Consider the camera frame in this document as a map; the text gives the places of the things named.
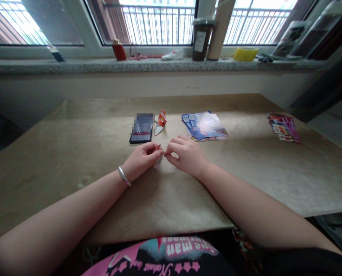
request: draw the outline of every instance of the dark jar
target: dark jar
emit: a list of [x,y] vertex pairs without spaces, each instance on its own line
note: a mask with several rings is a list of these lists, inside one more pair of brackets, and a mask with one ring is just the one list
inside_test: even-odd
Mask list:
[[204,61],[207,53],[210,34],[215,26],[214,19],[196,18],[193,20],[194,25],[194,45],[193,45],[193,61]]

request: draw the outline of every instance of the hand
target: hand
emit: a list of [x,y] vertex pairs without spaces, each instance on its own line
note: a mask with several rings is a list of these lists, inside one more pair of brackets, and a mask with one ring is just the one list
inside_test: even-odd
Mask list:
[[125,163],[121,166],[129,182],[141,176],[163,154],[163,149],[157,150],[159,144],[148,142],[137,146]]
[[[178,154],[178,158],[172,156],[172,152]],[[210,164],[198,143],[181,135],[172,138],[164,157],[176,168],[196,178],[199,178]]]

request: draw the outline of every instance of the window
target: window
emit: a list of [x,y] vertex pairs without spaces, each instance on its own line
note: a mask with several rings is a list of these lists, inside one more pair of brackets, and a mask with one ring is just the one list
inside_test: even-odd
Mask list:
[[0,44],[83,42],[60,0],[0,0]]
[[[236,0],[224,44],[275,44],[285,23],[301,20],[315,2],[305,1],[306,4],[300,0]],[[111,44],[111,38],[135,45],[187,45],[192,42],[195,0],[89,2],[104,44]],[[295,18],[290,18],[294,9]]]
[[[269,53],[291,21],[314,22],[330,1],[236,0],[222,55],[236,45]],[[49,44],[69,59],[113,57],[112,39],[127,54],[134,44],[145,55],[175,47],[189,55],[195,13],[217,6],[218,0],[0,0],[0,58],[51,58]]]

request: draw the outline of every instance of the red bottle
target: red bottle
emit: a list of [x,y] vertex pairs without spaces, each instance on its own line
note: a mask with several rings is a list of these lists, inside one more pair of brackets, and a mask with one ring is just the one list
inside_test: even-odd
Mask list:
[[112,48],[118,61],[127,60],[124,46],[118,39],[112,40]]

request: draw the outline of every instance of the person's left hand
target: person's left hand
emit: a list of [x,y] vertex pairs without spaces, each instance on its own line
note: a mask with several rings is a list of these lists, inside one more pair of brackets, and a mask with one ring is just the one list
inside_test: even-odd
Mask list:
[[121,166],[129,182],[141,176],[154,161],[164,153],[163,149],[157,150],[159,144],[148,142],[137,146],[125,163]]

